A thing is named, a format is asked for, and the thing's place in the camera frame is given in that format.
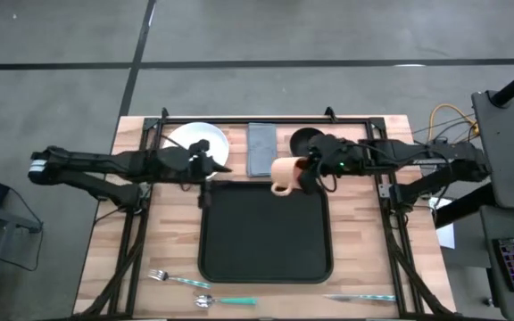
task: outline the mug handle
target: mug handle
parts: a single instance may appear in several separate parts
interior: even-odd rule
[[[286,187],[285,191],[278,191],[277,187],[279,187],[277,182],[273,183],[271,186],[271,192],[273,192],[276,196],[288,196],[293,191],[293,186],[290,184]]]

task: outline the silver utensil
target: silver utensil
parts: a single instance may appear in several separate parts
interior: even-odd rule
[[[350,301],[358,300],[358,299],[396,302],[396,297],[393,295],[325,294],[323,296],[325,298],[328,298],[331,300],[337,300],[337,301],[341,301],[341,302],[350,302]]]
[[[158,281],[171,280],[171,281],[178,281],[178,282],[181,282],[181,283],[184,283],[184,284],[190,284],[190,285],[201,287],[201,288],[204,288],[204,289],[210,289],[211,288],[210,284],[207,284],[207,283],[204,283],[204,282],[199,282],[199,281],[188,280],[188,279],[185,279],[183,277],[169,276],[168,272],[164,272],[162,270],[151,269],[150,271],[148,271],[148,277],[151,277],[152,279],[158,280]]]
[[[209,308],[215,302],[225,303],[225,304],[248,305],[248,306],[257,305],[257,300],[255,298],[213,299],[213,297],[211,295],[200,295],[197,298],[195,298],[195,300],[194,300],[195,305],[200,308]]]

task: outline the white plate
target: white plate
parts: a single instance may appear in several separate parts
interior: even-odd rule
[[[205,139],[210,142],[210,150],[206,153],[208,156],[212,156],[213,160],[222,166],[225,166],[225,163],[228,161],[228,139],[219,128],[212,124],[204,122],[188,123],[176,128],[168,137],[186,148],[193,143]],[[162,148],[171,146],[175,146],[175,144],[166,139]],[[215,174],[217,172],[213,172],[207,178],[211,178]]]

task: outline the black bowl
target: black bowl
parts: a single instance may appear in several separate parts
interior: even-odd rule
[[[309,156],[309,140],[323,133],[316,128],[301,128],[294,132],[289,142],[293,156]]]

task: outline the wooden table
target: wooden table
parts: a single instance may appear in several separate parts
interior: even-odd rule
[[[412,142],[407,116],[383,117],[390,138]],[[143,119],[120,119],[112,153],[138,149]],[[277,126],[279,157],[289,156],[289,138],[301,127]],[[315,127],[325,134],[344,136],[351,140],[362,139],[366,135],[361,125]],[[175,128],[166,125],[163,133],[168,135]],[[246,125],[226,125],[220,128],[230,143],[226,166],[233,169],[233,172],[218,174],[214,179],[249,180],[245,174]],[[419,168],[404,168],[397,173],[397,177],[400,183],[409,183],[420,177]],[[109,177],[109,180],[121,182],[117,177]],[[342,303],[321,296],[326,293],[394,294],[372,177],[343,177],[338,181],[338,190],[328,194],[335,262],[332,275],[322,284],[214,284],[210,290],[204,290],[147,278],[148,269],[159,268],[174,276],[203,280],[197,268],[201,222],[201,210],[197,208],[198,193],[199,189],[195,187],[184,193],[177,185],[154,186],[134,317],[397,317],[394,304],[367,300]],[[99,207],[97,216],[113,209],[113,204],[106,202]],[[443,305],[454,311],[452,291],[432,218],[426,209],[414,210],[409,215],[408,230],[416,268]],[[74,312],[88,307],[114,273],[123,222],[123,215],[115,214],[95,226]],[[411,307],[408,281],[403,273],[402,283]],[[204,293],[217,297],[254,296],[259,302],[256,307],[214,305],[210,309],[200,309],[193,301],[196,295]],[[123,291],[120,296],[121,309],[125,302],[126,294]]]

